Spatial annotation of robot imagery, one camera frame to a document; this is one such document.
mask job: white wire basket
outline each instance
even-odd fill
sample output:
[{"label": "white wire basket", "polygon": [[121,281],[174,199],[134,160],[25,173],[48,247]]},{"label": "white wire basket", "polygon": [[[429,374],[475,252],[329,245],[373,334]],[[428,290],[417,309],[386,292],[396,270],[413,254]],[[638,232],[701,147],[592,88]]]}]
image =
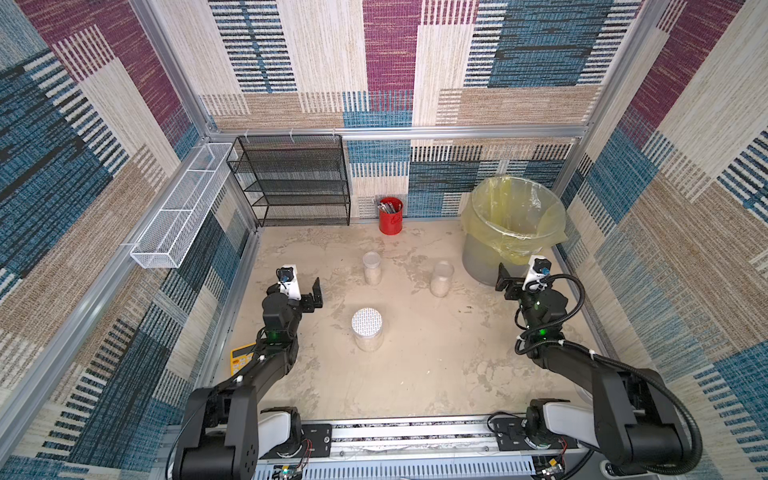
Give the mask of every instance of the white wire basket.
[{"label": "white wire basket", "polygon": [[142,268],[178,268],[236,161],[232,144],[201,148],[131,250]]}]

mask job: striped fabric wall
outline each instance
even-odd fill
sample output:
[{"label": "striped fabric wall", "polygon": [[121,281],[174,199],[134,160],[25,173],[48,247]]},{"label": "striped fabric wall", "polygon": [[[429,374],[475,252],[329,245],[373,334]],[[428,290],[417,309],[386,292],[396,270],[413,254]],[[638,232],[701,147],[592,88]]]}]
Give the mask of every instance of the striped fabric wall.
[{"label": "striped fabric wall", "polygon": [[[641,4],[641,0],[152,3],[211,121],[221,130],[240,131],[581,124],[590,115]],[[528,148],[532,144],[545,150],[551,143],[548,139],[510,140],[505,145],[348,142],[352,217],[374,216],[372,199],[385,195],[407,201],[410,216],[453,216],[475,181],[492,172],[521,174],[551,186],[564,157],[553,155],[541,163],[537,147]],[[474,154],[464,153],[472,148]],[[436,176],[445,183],[433,189],[428,183]]]},{"label": "striped fabric wall", "polygon": [[456,217],[484,179],[515,175],[552,187],[574,138],[344,141],[352,218],[377,218],[384,197],[407,217]]},{"label": "striped fabric wall", "polygon": [[0,470],[2,480],[149,478],[219,323],[247,222],[225,187],[181,268],[136,266]]},{"label": "striped fabric wall", "polygon": [[127,0],[0,0],[0,402],[197,132]]},{"label": "striped fabric wall", "polygon": [[[0,0],[0,403],[198,134],[127,0]],[[240,262],[223,190],[188,261],[131,272],[0,478],[146,478]]]},{"label": "striped fabric wall", "polygon": [[703,433],[688,478],[768,478],[768,2],[673,0],[563,199],[608,352]]}]

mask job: black wire rack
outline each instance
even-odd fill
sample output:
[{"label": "black wire rack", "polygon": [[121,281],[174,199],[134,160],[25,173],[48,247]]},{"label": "black wire rack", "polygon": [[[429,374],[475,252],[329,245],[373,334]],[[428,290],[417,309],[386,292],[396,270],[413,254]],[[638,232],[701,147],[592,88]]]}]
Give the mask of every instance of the black wire rack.
[{"label": "black wire rack", "polygon": [[228,161],[262,227],[349,225],[339,135],[241,136]]}]

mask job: yellow object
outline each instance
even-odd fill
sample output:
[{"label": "yellow object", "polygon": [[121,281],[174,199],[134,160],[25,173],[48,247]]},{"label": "yellow object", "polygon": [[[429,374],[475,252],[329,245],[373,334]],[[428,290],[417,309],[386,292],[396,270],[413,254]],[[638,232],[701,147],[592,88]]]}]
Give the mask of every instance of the yellow object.
[{"label": "yellow object", "polygon": [[248,364],[248,362],[250,362],[250,360],[253,358],[251,347],[254,345],[256,345],[256,343],[239,346],[232,350],[230,353],[230,372],[232,372],[231,375],[238,373],[240,369],[242,369],[245,365]]},{"label": "yellow object", "polygon": [[518,177],[483,180],[470,194],[462,225],[504,261],[517,265],[568,238],[560,199],[544,185]]}]

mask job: red cup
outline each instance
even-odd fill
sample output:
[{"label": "red cup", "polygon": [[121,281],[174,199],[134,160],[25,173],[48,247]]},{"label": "red cup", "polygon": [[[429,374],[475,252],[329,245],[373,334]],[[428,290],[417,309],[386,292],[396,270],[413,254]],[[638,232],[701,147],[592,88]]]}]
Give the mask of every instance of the red cup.
[{"label": "red cup", "polygon": [[402,202],[398,198],[386,197],[382,204],[392,204],[396,214],[388,214],[379,210],[379,230],[385,235],[396,235],[402,230]]}]

